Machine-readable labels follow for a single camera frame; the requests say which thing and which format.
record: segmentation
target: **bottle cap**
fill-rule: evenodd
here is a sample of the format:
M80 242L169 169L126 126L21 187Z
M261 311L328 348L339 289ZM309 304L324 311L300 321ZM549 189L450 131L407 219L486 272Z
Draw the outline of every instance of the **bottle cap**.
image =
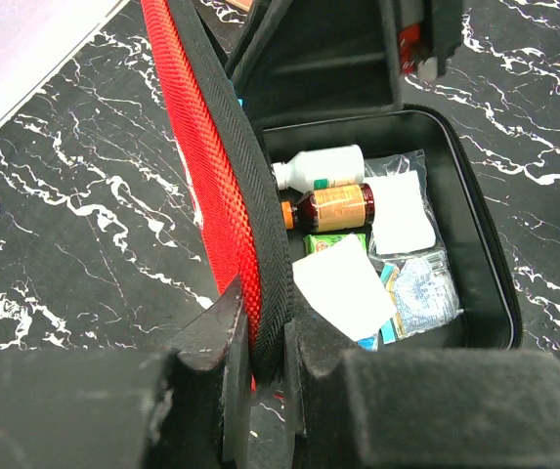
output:
M278 189L283 191L288 188L288 165L283 163L273 163L273 172L276 175Z
M281 203L281 214L283 215L283 223L287 230L295 228L295 221L292 217L292 204L290 202Z

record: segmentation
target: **white plastic bottle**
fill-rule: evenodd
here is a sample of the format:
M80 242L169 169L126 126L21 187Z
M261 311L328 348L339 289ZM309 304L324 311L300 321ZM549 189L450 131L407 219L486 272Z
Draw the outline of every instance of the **white plastic bottle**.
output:
M273 171L280 191L316 191L361 183L365 159L357 145L300 151L287 163L274 163Z

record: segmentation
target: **brown bottle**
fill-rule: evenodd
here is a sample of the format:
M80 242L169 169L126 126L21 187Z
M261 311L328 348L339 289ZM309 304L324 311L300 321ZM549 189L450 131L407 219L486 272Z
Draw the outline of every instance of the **brown bottle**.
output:
M296 203L282 202L281 211L287 230L323 233L373 223L375 201L368 184L355 184L306 192Z

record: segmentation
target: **orange bottle cap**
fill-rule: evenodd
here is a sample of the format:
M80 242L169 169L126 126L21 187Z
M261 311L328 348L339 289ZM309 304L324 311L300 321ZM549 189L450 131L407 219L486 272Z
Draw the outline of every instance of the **orange bottle cap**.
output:
M281 203L281 214L283 215L283 223L287 230L295 228L295 221L292 217L292 204L290 202Z

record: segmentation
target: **black marble surface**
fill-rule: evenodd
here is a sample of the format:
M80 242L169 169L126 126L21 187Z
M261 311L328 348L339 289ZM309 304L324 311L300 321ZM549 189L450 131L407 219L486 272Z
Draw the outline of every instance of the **black marble surface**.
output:
M453 123L519 292L526 347L560 359L560 0L466 2L464 45L404 101ZM199 0L230 50L245 15ZM0 130L0 350L150 349L217 298L137 1ZM287 467L281 401L252 467Z

